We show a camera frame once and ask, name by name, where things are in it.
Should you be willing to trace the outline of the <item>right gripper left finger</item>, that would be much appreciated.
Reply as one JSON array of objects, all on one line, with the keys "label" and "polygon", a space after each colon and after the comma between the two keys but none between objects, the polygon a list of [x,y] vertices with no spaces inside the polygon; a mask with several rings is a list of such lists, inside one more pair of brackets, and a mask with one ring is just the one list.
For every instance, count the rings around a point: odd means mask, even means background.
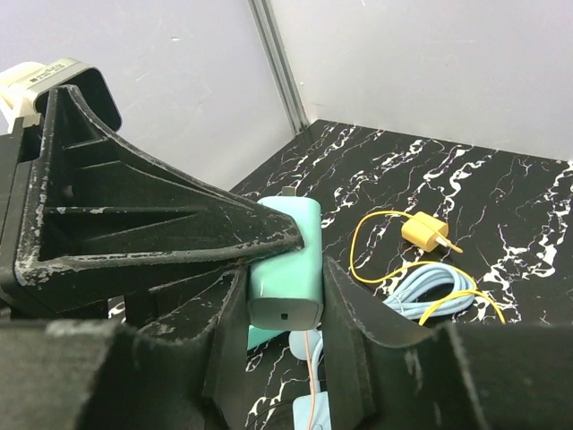
[{"label": "right gripper left finger", "polygon": [[248,271],[141,330],[116,320],[1,324],[4,429],[241,429]]}]

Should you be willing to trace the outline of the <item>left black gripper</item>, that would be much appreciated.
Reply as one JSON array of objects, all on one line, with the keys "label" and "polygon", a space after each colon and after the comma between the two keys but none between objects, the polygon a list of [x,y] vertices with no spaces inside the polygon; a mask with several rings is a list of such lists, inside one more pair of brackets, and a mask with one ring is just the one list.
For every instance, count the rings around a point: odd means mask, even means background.
[{"label": "left black gripper", "polygon": [[48,93],[42,133],[18,118],[1,136],[1,306],[13,319],[57,317],[20,283],[127,275],[152,285],[303,244],[292,217],[130,144],[74,85]]}]

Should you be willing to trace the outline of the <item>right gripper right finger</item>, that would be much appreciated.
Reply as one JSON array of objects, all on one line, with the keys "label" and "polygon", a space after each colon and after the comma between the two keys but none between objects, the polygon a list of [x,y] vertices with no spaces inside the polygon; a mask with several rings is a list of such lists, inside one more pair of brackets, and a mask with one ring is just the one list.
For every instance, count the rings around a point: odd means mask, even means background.
[{"label": "right gripper right finger", "polygon": [[569,429],[572,330],[426,328],[323,261],[321,328],[335,429]]}]

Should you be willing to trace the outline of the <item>teal triangular power strip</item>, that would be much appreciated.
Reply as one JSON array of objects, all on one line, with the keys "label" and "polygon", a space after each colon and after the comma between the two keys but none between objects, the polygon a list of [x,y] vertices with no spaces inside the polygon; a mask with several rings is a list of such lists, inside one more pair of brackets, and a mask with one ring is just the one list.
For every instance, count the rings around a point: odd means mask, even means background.
[{"label": "teal triangular power strip", "polygon": [[261,344],[273,340],[277,336],[280,336],[283,333],[285,333],[285,331],[266,330],[250,325],[248,330],[247,350],[248,351],[254,350]]}]

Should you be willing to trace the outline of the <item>light blue long power strip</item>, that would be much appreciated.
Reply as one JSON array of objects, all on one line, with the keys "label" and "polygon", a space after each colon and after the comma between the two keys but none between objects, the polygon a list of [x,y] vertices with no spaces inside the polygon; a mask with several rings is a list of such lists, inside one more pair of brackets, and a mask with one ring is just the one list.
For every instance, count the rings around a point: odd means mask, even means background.
[{"label": "light blue long power strip", "polygon": [[298,397],[292,405],[294,430],[308,428],[310,416],[312,416],[312,430],[331,430],[329,412],[329,394],[326,391],[319,392],[314,396],[314,409],[310,394]]}]

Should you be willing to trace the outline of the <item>teal small charger plug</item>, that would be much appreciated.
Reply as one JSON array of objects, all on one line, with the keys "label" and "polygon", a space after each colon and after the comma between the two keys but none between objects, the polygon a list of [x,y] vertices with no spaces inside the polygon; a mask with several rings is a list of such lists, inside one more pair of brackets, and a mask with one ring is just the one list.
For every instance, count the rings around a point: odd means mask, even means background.
[{"label": "teal small charger plug", "polygon": [[251,325],[273,331],[315,328],[323,311],[321,206],[312,198],[270,196],[259,203],[291,216],[304,246],[251,267]]}]

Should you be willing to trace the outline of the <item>yellow small charger plug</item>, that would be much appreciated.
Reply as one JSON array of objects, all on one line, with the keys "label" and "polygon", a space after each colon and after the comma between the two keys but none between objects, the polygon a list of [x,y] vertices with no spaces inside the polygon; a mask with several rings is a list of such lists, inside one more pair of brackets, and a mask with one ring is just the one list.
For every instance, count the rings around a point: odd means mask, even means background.
[{"label": "yellow small charger plug", "polygon": [[448,234],[449,225],[445,221],[422,211],[409,217],[401,228],[402,237],[426,253],[440,245],[462,254],[463,250],[449,240]]}]

